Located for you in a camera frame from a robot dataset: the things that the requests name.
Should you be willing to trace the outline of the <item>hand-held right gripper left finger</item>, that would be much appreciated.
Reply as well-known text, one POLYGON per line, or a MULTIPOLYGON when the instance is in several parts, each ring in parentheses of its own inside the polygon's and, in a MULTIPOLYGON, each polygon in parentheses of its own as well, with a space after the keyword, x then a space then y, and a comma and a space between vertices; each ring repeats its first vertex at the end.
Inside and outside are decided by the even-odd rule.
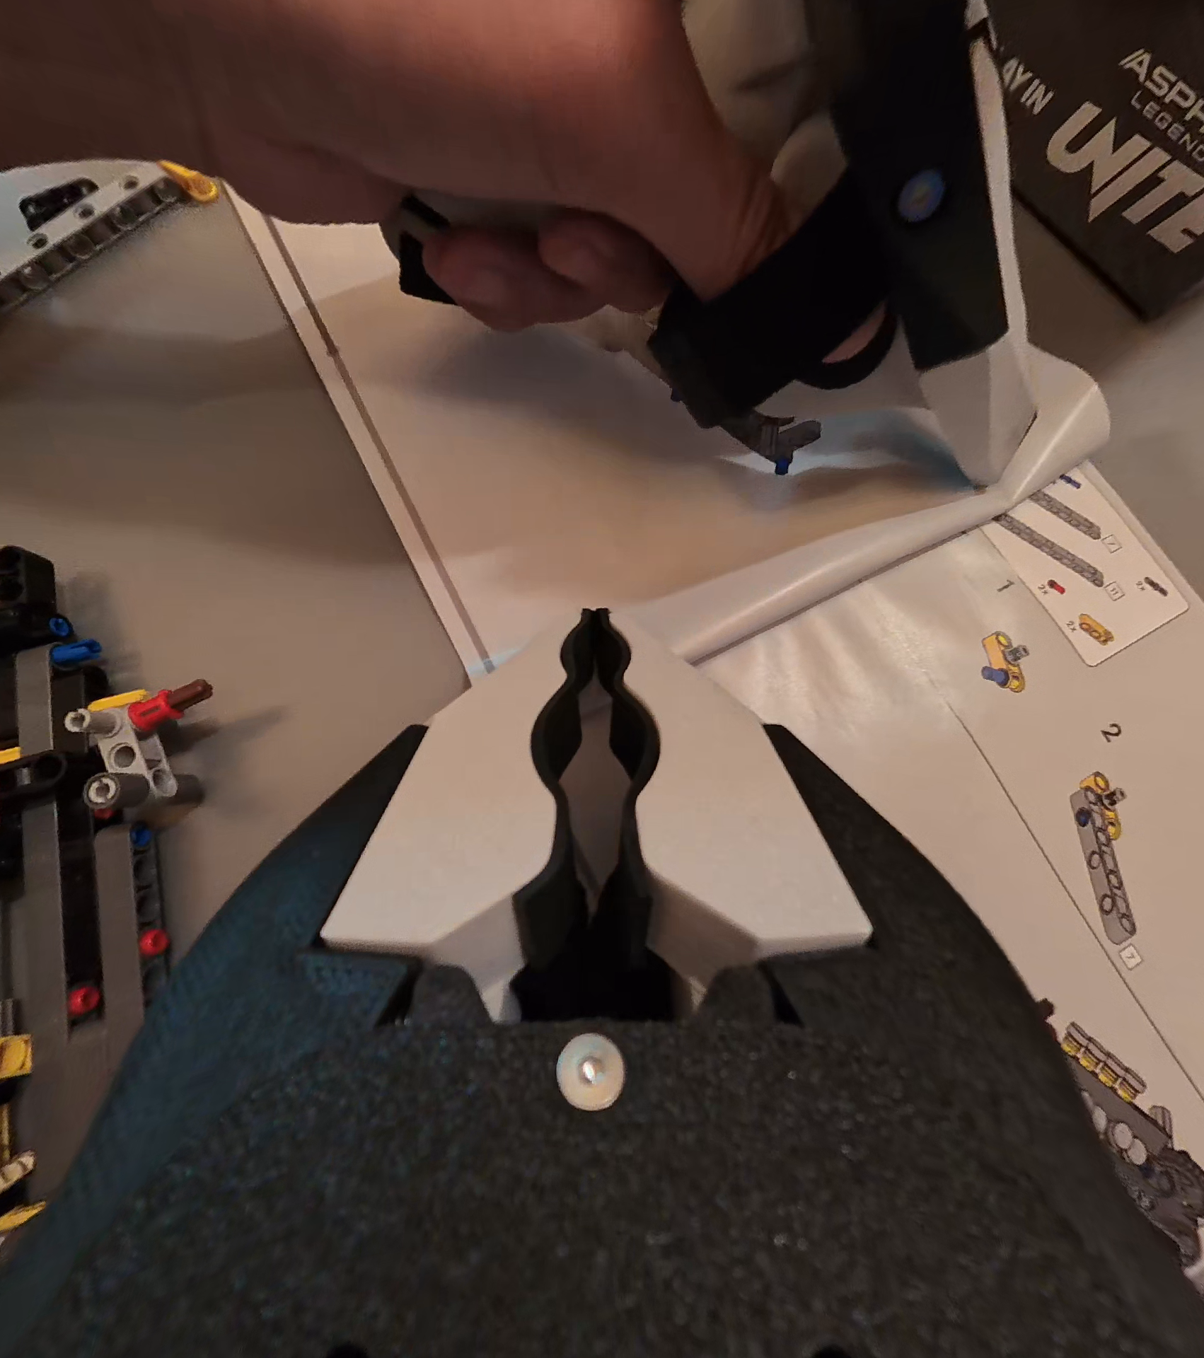
POLYGON ((323 924, 335 953, 461 968, 516 1022, 524 970, 581 938, 587 895, 563 777, 583 743, 594 609, 438 713, 323 924))

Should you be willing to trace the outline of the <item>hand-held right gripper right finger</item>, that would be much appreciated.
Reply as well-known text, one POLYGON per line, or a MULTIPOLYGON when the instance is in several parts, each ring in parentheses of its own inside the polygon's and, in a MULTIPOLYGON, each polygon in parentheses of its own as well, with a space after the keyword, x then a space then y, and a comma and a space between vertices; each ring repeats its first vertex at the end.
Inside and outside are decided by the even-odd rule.
POLYGON ((728 968, 860 947, 858 902, 769 729, 632 620, 598 612, 609 747, 628 773, 598 898, 615 976, 664 960, 686 985, 728 968))

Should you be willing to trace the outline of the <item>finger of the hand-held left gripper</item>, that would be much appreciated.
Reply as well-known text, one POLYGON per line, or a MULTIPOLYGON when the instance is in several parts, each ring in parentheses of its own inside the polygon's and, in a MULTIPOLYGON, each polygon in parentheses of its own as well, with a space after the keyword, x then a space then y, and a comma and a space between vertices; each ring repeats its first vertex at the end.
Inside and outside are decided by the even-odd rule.
POLYGON ((922 376, 932 410, 970 484, 996 484, 1031 432, 1039 402, 1031 324, 1014 242, 1014 196, 998 59, 985 3, 966 6, 968 58, 985 162, 989 216, 1001 275, 1001 335, 922 376))

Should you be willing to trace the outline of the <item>lego chassis assembly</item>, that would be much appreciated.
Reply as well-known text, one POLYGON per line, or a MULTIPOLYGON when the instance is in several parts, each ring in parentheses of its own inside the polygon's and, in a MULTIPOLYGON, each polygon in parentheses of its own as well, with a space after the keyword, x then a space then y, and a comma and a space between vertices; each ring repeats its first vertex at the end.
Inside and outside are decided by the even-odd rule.
POLYGON ((0 1264, 170 980, 158 833, 203 800, 170 754, 212 694, 117 693, 56 565, 0 547, 0 1264))

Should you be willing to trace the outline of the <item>lego instruction booklet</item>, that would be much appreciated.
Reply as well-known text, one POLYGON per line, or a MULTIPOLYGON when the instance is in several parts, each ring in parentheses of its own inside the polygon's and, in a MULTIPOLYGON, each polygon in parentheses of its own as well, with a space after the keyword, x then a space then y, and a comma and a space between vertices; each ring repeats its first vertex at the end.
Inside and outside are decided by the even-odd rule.
POLYGON ((970 901, 1204 1166, 1204 600, 1075 454, 1106 402, 1035 353, 1050 473, 1113 540, 1104 607, 945 470, 925 419, 825 419, 785 479, 632 358, 403 297, 378 228, 232 205, 468 677, 615 607, 782 724, 970 901))

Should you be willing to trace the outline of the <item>lego set box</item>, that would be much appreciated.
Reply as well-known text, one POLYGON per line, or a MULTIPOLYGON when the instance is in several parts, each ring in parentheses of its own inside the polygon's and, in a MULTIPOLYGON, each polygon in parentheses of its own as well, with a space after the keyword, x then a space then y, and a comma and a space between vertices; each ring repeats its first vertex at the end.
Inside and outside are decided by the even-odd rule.
POLYGON ((1204 284, 1204 3, 989 3, 1019 200, 1140 318, 1204 284))

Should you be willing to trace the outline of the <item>person's left hand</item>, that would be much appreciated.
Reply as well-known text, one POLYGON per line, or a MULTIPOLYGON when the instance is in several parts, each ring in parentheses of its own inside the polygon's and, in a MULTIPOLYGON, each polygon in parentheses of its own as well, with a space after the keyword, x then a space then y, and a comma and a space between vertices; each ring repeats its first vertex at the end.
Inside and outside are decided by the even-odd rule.
POLYGON ((546 205, 447 228, 430 278, 498 331, 720 297, 795 214, 720 121, 680 3, 152 3, 191 62, 205 162, 290 220, 405 196, 546 205))

